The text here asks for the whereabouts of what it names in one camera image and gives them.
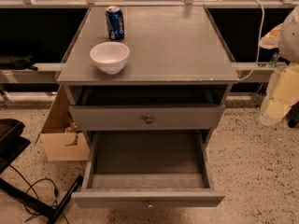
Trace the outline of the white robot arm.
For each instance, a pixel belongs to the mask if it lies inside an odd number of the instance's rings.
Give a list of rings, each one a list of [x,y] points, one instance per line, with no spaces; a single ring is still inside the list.
[[[283,120],[299,102],[299,6],[262,37],[259,45],[263,49],[278,48],[279,57],[290,62],[287,68],[275,70],[268,82],[259,121],[270,126]]]

